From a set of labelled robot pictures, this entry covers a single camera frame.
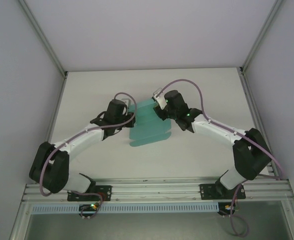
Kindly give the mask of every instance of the white tabletop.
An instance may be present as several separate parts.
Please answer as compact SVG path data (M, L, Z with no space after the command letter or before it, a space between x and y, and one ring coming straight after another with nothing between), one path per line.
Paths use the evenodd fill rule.
M238 129L254 127L236 68L69 72L51 142L71 137L84 128L107 109L116 93L127 92L140 102L176 79L198 84L211 118ZM180 82L168 90L173 89L182 94L190 108L201 109L194 86ZM182 131L174 121L171 132L165 141L131 147L129 129L124 128L78 155L70 171L94 179L219 177L234 165L231 148Z

